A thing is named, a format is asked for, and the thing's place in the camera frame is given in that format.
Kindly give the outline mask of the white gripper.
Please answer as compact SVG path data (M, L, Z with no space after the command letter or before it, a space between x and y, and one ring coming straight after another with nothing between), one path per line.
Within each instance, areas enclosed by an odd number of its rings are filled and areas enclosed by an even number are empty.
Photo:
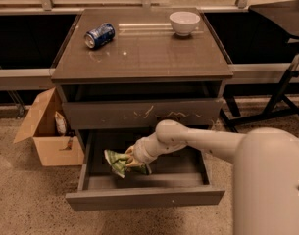
M126 167L139 167L142 163L150 164L160 155L166 154L170 150L170 146L160 141L155 133L142 137L136 141L134 146L126 149L125 154L134 156L129 158Z

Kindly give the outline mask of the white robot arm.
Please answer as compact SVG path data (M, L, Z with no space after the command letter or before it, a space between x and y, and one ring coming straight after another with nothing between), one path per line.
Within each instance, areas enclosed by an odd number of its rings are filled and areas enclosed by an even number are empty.
M186 146L233 164L234 235L299 235L299 138L276 128L241 134L163 120L127 149L128 164L149 164Z

